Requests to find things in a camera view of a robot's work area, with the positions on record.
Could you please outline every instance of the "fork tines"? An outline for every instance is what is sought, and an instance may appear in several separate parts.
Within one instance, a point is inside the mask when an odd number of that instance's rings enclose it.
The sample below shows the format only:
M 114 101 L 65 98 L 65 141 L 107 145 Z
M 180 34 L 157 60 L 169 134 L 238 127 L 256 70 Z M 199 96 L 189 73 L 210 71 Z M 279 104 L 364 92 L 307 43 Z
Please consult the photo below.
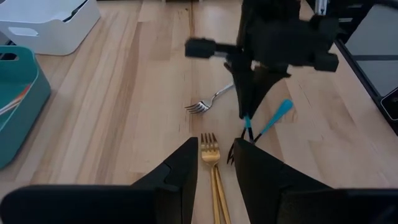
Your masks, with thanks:
M 185 109 L 187 109 L 187 111 L 189 113 L 195 114 L 195 113 L 201 113 L 201 112 L 205 112 L 206 110 L 209 109 L 208 106 L 206 106 L 202 101 L 191 105 L 191 106 L 186 106 Z
M 200 143 L 202 151 L 216 151 L 218 149 L 218 142 L 214 133 L 201 133 Z

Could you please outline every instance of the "wooden tabletop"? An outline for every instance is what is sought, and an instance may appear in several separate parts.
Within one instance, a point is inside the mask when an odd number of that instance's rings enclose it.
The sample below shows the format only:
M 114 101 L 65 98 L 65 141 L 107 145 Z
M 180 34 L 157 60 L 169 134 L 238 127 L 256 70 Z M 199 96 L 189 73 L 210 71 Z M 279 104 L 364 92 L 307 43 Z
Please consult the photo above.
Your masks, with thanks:
M 184 106 L 231 81 L 223 60 L 184 57 L 190 35 L 236 40 L 238 0 L 99 2 L 102 18 L 66 57 L 38 55 L 53 89 L 17 158 L 0 171 L 0 197 L 27 184 L 131 184 L 191 136 L 214 132 L 233 223 L 249 223 L 234 167 L 240 135 L 234 90 L 205 114 Z M 312 12 L 306 3 L 303 17 Z M 257 146 L 332 187 L 398 187 L 398 137 L 345 59 L 336 73 L 291 68 L 253 118 L 254 133 L 283 99 L 294 109 Z M 209 168 L 199 163 L 193 223 L 212 223 Z

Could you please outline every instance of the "white plastic container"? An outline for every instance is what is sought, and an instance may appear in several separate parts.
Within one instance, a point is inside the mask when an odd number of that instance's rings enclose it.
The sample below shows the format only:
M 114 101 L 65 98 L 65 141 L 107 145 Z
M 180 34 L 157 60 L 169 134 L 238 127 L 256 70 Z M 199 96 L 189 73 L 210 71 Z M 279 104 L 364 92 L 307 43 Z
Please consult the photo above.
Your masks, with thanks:
M 100 16 L 96 0 L 5 0 L 0 31 L 37 54 L 68 55 Z

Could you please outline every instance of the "silver fork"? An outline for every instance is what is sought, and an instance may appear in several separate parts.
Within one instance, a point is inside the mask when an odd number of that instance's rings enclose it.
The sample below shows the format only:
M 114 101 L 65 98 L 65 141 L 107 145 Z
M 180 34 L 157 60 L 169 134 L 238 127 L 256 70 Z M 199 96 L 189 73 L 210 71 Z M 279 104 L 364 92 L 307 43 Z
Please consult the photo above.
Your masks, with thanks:
M 191 114 L 203 113 L 211 108 L 211 106 L 213 105 L 213 101 L 217 96 L 223 94 L 224 92 L 226 92 L 233 86 L 234 86 L 234 83 L 231 82 L 230 84 L 226 85 L 223 89 L 216 92 L 210 99 L 201 100 L 199 103 L 195 103 L 194 105 L 191 105 L 191 106 L 186 106 L 185 109 L 187 109 L 187 111 Z

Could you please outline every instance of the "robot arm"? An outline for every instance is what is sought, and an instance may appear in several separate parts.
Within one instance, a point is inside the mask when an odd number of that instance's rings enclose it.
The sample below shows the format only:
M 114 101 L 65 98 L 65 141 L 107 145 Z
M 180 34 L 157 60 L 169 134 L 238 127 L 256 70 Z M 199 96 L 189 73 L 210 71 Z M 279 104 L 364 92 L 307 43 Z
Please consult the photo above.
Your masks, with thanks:
M 299 13 L 297 0 L 244 0 L 236 45 L 191 38 L 185 44 L 185 56 L 225 57 L 238 94 L 239 117 L 252 118 L 272 86 L 290 77 L 289 65 L 337 69 L 338 58 L 328 51 L 338 20 L 316 15 L 302 21 Z M 260 64 L 254 70 L 253 61 Z

